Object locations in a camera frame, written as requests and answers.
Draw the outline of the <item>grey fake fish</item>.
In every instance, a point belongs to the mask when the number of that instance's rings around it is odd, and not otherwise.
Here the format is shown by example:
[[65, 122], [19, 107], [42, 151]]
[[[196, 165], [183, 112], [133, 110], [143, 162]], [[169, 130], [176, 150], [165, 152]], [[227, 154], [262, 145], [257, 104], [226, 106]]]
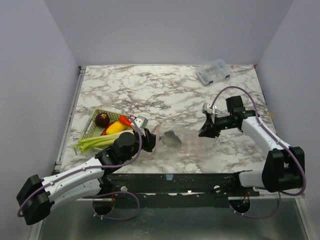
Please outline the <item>grey fake fish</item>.
[[181, 139], [175, 134], [173, 130], [169, 130], [160, 136], [160, 140], [164, 145], [171, 148], [180, 148], [182, 146]]

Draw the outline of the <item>clear zip top bag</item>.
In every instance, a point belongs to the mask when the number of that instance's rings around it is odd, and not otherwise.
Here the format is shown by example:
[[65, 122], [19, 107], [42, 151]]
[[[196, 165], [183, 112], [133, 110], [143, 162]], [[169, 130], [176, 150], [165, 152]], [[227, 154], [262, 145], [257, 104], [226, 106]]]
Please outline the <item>clear zip top bag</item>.
[[158, 123], [151, 130], [156, 136], [155, 148], [147, 154], [148, 160], [190, 160], [209, 157], [214, 152], [215, 141], [199, 137], [198, 131], [182, 126]]

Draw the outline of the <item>orange fake carrot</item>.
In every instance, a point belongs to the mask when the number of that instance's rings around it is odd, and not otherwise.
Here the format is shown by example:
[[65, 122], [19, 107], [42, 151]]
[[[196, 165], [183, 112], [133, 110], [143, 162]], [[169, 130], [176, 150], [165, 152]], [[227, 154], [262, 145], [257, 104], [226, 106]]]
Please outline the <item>orange fake carrot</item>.
[[132, 127], [132, 122], [125, 116], [125, 115], [121, 115], [118, 119], [118, 121], [122, 124], [125, 125], [127, 127]]

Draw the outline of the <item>yellow fake lemon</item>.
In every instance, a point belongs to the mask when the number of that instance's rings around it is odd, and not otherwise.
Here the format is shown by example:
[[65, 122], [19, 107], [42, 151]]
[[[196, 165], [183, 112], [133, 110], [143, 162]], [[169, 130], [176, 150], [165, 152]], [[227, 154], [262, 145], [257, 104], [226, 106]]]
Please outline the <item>yellow fake lemon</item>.
[[126, 125], [121, 124], [119, 121], [113, 122], [107, 126], [106, 135], [113, 135], [127, 129]]

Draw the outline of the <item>red fake chili pepper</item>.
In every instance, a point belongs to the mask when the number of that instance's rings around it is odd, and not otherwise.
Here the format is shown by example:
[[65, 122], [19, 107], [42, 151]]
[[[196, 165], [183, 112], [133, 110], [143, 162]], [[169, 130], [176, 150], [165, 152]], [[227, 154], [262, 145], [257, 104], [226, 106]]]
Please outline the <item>red fake chili pepper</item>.
[[106, 135], [106, 134], [107, 134], [107, 130], [108, 130], [108, 128], [106, 127], [106, 128], [102, 131], [102, 133], [100, 134], [100, 136]]

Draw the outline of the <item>dark maroon fake fruit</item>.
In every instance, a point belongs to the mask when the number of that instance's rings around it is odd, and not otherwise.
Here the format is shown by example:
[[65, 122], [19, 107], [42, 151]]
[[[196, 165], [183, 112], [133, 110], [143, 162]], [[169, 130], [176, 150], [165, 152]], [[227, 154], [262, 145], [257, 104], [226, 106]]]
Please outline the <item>dark maroon fake fruit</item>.
[[106, 112], [102, 112], [95, 117], [94, 122], [97, 127], [106, 128], [110, 123], [110, 118]]

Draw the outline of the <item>green fake celery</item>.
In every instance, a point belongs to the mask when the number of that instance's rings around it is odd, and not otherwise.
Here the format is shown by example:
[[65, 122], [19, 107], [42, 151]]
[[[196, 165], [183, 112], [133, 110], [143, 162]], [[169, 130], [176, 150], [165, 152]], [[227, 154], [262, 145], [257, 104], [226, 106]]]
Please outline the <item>green fake celery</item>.
[[84, 154], [94, 148], [111, 146], [115, 142], [115, 140], [117, 140], [120, 137], [122, 133], [125, 133], [125, 131], [121, 131], [115, 134], [107, 134], [84, 138], [79, 140], [78, 143], [74, 144], [72, 147], [75, 149], [76, 155], [77, 150], [79, 150], [81, 154]]

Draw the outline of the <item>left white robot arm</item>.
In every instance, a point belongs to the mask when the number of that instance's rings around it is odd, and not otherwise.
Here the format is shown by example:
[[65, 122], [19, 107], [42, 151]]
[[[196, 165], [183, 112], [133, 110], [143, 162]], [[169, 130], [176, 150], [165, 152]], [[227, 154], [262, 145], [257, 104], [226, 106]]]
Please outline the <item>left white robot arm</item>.
[[[17, 216], [24, 218], [27, 225], [33, 225], [63, 201], [95, 195], [107, 197], [111, 185], [99, 179], [133, 163], [141, 151], [153, 152], [159, 140], [158, 134], [146, 128], [124, 132], [112, 145], [77, 167], [43, 178], [37, 174], [30, 176], [16, 196]], [[92, 182], [96, 182], [94, 187], [86, 186]]]

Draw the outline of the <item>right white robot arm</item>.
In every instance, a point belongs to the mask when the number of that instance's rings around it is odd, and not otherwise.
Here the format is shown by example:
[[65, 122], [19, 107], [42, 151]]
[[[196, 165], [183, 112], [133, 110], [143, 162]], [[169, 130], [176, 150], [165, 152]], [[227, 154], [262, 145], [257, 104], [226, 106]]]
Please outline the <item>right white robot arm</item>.
[[226, 106], [229, 114], [221, 117], [217, 116], [216, 106], [208, 103], [202, 106], [206, 120], [199, 130], [199, 137], [217, 138], [223, 130], [238, 129], [249, 136], [266, 156], [262, 170], [236, 173], [230, 191], [241, 196], [253, 187], [271, 193], [302, 188], [304, 151], [280, 140], [254, 110], [244, 107], [241, 96], [227, 98]]

